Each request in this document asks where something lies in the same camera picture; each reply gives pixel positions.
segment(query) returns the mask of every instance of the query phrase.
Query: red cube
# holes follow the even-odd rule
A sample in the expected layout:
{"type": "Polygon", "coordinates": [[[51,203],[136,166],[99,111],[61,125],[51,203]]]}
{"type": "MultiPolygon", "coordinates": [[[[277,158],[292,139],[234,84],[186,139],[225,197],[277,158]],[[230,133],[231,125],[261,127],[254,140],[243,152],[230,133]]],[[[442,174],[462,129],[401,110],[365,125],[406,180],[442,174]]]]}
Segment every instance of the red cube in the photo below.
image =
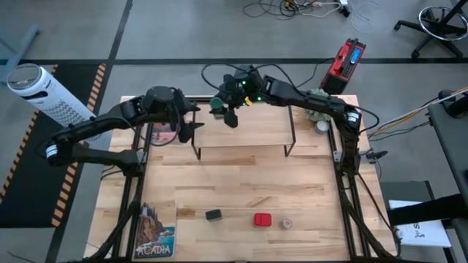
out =
{"type": "Polygon", "coordinates": [[[254,214],[255,227],[269,227],[271,226],[271,214],[269,213],[255,213],[254,214]]]}

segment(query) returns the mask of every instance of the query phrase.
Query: yellow cable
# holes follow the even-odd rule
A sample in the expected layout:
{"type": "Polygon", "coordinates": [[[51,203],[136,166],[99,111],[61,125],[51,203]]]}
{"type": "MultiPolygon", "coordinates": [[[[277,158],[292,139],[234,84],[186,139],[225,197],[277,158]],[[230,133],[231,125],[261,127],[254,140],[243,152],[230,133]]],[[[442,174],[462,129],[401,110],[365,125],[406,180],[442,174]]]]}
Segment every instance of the yellow cable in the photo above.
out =
{"type": "MultiPolygon", "coordinates": [[[[452,94],[458,93],[458,92],[460,92],[460,91],[466,91],[466,90],[468,90],[468,87],[466,87],[466,88],[460,88],[459,90],[452,92],[452,94]]],[[[411,113],[411,114],[409,114],[408,116],[402,118],[401,120],[399,120],[399,121],[397,121],[397,122],[395,122],[395,123],[393,123],[393,124],[391,124],[391,125],[385,127],[384,129],[382,129],[382,128],[377,129],[376,131],[372,132],[369,136],[374,136],[375,134],[379,134],[380,132],[386,131],[386,130],[388,130],[388,129],[394,127],[394,126],[397,126],[397,125],[400,124],[400,123],[403,123],[403,122],[405,122],[405,121],[408,121],[409,119],[413,118],[414,116],[416,116],[418,113],[420,113],[420,112],[422,112],[422,111],[423,111],[423,110],[419,110],[419,111],[417,111],[417,112],[411,113]]]]}

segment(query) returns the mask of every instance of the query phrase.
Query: floor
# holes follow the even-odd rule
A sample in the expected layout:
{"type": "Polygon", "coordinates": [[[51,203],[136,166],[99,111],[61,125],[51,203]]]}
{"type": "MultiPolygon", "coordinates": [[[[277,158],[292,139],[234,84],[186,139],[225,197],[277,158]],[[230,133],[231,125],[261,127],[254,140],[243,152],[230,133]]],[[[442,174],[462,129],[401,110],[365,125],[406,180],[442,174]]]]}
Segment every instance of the floor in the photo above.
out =
{"type": "MultiPolygon", "coordinates": [[[[374,0],[377,4],[363,4],[359,9],[369,18],[371,26],[355,16],[345,19],[336,12],[322,19],[298,16],[283,21],[269,15],[248,18],[242,13],[242,7],[252,2],[255,0],[3,0],[0,25],[8,27],[2,27],[0,34],[10,36],[8,40],[14,42],[21,38],[30,23],[37,23],[42,33],[25,54],[28,59],[70,62],[111,57],[146,64],[113,66],[100,110],[104,113],[120,96],[143,94],[153,85],[181,88],[186,95],[214,93],[200,78],[203,65],[163,65],[160,60],[163,58],[186,61],[188,58],[330,58],[351,37],[367,44],[364,58],[409,58],[424,36],[407,28],[394,31],[394,23],[415,21],[424,7],[452,7],[454,1],[374,0]],[[129,11],[129,16],[126,25],[121,24],[125,27],[120,38],[118,34],[116,37],[116,32],[124,11],[129,11]],[[359,32],[351,21],[354,27],[370,33],[359,32]]],[[[364,2],[367,0],[352,0],[355,6],[364,2]]],[[[259,9],[252,7],[247,11],[254,14],[259,9]]],[[[456,45],[468,54],[468,39],[456,45]]],[[[421,58],[450,57],[451,54],[437,43],[421,52],[421,58]]],[[[0,48],[0,61],[6,58],[7,51],[0,48]]],[[[360,105],[374,111],[384,121],[420,106],[444,88],[456,90],[468,83],[468,64],[382,62],[359,65],[345,93],[357,94],[360,105]]],[[[295,63],[280,66],[300,83],[310,76],[315,65],[298,64],[299,60],[295,63]]],[[[303,88],[317,87],[328,67],[319,65],[317,78],[303,88]]],[[[207,76],[214,83],[220,83],[222,75],[230,72],[225,66],[216,66],[207,76]]],[[[264,68],[261,73],[283,78],[273,68],[264,68]]],[[[7,175],[14,159],[12,153],[17,150],[33,111],[32,106],[5,87],[0,88],[1,181],[7,175]]],[[[425,117],[419,116],[401,129],[424,121],[425,117]]],[[[365,116],[365,122],[369,126],[374,120],[365,116]]],[[[92,146],[107,148],[109,142],[110,136],[106,134],[92,146]]],[[[389,151],[380,161],[383,182],[429,180],[436,197],[457,192],[432,128],[420,128],[410,134],[374,142],[372,146],[389,151]]],[[[85,166],[59,261],[80,259],[83,255],[101,170],[99,165],[85,166]]],[[[43,262],[48,247],[45,240],[51,235],[46,229],[2,229],[0,259],[8,263],[22,262],[7,254],[11,251],[43,262]]],[[[428,262],[444,261],[439,252],[419,248],[405,248],[403,256],[428,262]]]]}

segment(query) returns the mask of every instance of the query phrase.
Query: black floor mat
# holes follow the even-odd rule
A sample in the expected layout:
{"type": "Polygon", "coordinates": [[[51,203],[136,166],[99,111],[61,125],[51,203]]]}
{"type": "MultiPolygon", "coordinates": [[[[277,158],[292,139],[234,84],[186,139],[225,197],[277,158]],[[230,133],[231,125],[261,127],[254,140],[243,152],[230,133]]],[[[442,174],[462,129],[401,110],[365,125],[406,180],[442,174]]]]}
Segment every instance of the black floor mat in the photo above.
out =
{"type": "MultiPolygon", "coordinates": [[[[104,94],[104,72],[104,64],[68,64],[55,66],[53,75],[96,112],[104,94]]],[[[34,113],[0,193],[0,227],[57,227],[69,213],[83,165],[51,167],[41,157],[45,143],[60,128],[44,113],[34,113]]]]}

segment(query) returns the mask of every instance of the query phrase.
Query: black block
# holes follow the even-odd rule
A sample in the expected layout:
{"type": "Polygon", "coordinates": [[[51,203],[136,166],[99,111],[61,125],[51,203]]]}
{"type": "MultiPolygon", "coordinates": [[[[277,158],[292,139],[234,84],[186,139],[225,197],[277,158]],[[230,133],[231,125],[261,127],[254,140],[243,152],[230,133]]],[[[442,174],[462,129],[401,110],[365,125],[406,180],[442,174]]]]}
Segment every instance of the black block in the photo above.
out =
{"type": "Polygon", "coordinates": [[[216,221],[216,220],[221,220],[221,210],[216,209],[216,210],[211,210],[206,212],[206,220],[208,221],[216,221]]]}

